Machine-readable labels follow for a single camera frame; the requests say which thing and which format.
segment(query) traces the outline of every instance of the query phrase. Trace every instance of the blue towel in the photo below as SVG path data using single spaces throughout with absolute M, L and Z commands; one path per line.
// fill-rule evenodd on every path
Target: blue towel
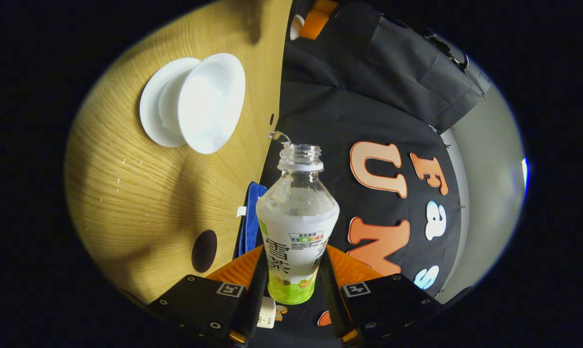
M 238 249 L 236 257 L 242 256 L 255 248 L 256 234 L 259 231 L 259 222 L 256 218 L 256 201 L 263 196 L 268 189 L 258 183 L 251 182 L 246 194 L 246 216 L 242 218 L 240 234 L 238 236 Z

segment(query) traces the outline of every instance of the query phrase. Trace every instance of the clear plastic bottle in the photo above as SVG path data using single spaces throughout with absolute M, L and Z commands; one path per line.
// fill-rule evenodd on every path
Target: clear plastic bottle
M 315 290 L 319 262 L 339 214 L 335 199 L 319 181 L 324 171 L 315 145 L 284 143 L 281 178 L 259 198 L 256 215 L 268 256 L 270 296 L 296 305 Z

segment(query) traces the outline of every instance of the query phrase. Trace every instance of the wooden table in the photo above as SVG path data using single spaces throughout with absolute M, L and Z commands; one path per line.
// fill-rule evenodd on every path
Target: wooden table
M 68 139 L 69 211 L 106 277 L 139 300 L 149 303 L 197 274 L 192 247 L 207 229 L 216 232 L 218 250 L 200 276 L 232 260 L 236 210 L 249 183 L 260 180 L 267 132 L 278 120 L 290 6 L 291 0 L 223 0 L 197 9 L 130 48 L 84 99 Z M 238 57 L 246 75 L 231 139 L 211 155 L 154 143 L 139 119 L 150 77 L 172 60 L 221 52 Z

